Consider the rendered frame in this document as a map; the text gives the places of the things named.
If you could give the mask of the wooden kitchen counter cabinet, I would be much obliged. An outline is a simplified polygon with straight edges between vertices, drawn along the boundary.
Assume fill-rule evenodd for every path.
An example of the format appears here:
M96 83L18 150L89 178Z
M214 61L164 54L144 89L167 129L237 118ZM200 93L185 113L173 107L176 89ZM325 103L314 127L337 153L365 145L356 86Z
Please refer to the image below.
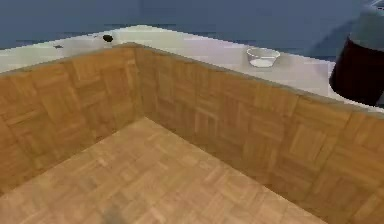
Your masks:
M384 224L384 109L329 67L145 25L0 50L0 194L148 117L328 224Z

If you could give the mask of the white bowl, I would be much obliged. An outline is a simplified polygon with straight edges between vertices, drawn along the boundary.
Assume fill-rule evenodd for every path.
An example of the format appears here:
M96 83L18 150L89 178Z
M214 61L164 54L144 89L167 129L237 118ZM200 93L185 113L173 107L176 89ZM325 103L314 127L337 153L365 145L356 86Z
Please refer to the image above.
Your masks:
M246 50L248 62L259 68L272 67L280 53L273 49L252 47Z

